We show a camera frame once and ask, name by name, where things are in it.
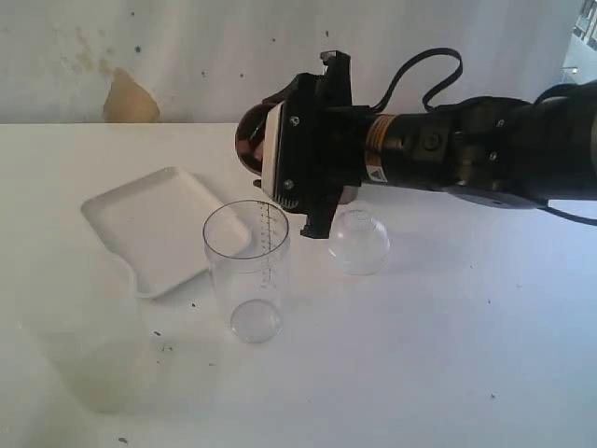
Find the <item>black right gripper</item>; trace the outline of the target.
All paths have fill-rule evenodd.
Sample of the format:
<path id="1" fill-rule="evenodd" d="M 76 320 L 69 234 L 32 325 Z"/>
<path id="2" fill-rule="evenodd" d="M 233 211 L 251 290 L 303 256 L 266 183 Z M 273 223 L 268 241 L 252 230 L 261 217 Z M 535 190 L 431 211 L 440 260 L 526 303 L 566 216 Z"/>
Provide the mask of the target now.
<path id="1" fill-rule="evenodd" d="M 296 75 L 263 105 L 285 102 L 284 143 L 290 159 L 285 197 L 278 203 L 306 217 L 300 234 L 327 239 L 344 186 L 361 185 L 363 154 L 351 129 L 367 112 L 352 102 L 351 57 L 337 50 L 320 54 L 324 73 Z"/>

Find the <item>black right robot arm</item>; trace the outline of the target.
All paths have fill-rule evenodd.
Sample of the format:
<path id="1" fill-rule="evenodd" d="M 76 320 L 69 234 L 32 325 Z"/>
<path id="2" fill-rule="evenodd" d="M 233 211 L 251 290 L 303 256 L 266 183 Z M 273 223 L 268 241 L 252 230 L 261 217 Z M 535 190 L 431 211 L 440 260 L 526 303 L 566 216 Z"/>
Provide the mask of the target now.
<path id="1" fill-rule="evenodd" d="M 433 99 L 456 69 L 422 98 L 423 111 L 390 115 L 351 100 L 350 59 L 322 55 L 325 72 L 301 74 L 264 101 L 252 132 L 262 147 L 261 189 L 305 216 L 304 237 L 326 239 L 347 187 L 364 184 L 445 192 L 504 209 L 553 212 L 557 200 L 596 197 L 596 85 L 559 84 L 532 102 L 479 96 Z"/>

